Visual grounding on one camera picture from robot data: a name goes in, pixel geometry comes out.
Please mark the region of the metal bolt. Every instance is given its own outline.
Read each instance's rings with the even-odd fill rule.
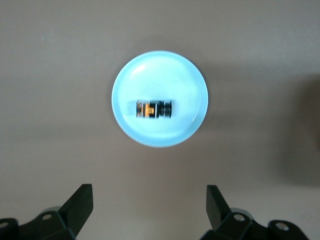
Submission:
[[[280,230],[283,230],[283,231],[288,231],[289,230],[289,227],[283,222],[277,222],[275,225]]]
[[[241,214],[236,214],[233,216],[235,220],[239,221],[239,222],[243,222],[245,219],[244,216],[242,216]]]
[[[7,221],[0,223],[0,229],[4,229],[6,226],[8,226],[9,223]]]
[[[42,217],[42,220],[48,220],[48,219],[50,219],[51,217],[52,217],[51,214],[46,214],[46,215],[44,215],[44,216]]]

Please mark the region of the plastic plate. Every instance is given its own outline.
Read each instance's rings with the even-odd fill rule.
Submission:
[[[136,117],[137,101],[171,101],[171,118]],[[208,90],[197,67],[169,51],[151,51],[129,61],[112,89],[112,110],[121,129],[150,147],[169,147],[191,137],[208,108]]]

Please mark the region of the gray table surface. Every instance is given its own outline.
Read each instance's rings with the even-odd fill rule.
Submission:
[[[152,50],[190,59],[209,93],[169,148],[131,140],[111,107],[121,68]],[[215,184],[262,225],[320,239],[319,56],[320,1],[2,0],[0,218],[92,183],[79,240],[196,240]]]

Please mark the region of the round plate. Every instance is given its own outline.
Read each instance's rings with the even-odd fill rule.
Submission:
[[[171,118],[137,118],[137,101],[171,101]],[[112,90],[112,109],[121,129],[150,147],[169,147],[191,137],[203,122],[208,90],[203,76],[185,57],[151,51],[128,62]]]

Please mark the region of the dark object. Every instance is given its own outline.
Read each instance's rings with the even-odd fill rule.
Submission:
[[[75,240],[93,207],[92,185],[83,184],[58,211],[21,226],[14,218],[0,219],[0,240]]]
[[[171,101],[140,101],[136,102],[136,117],[158,119],[159,116],[171,118]]]
[[[207,186],[206,212],[212,230],[201,240],[308,240],[291,222],[273,220],[264,227],[241,212],[232,212],[215,185]]]

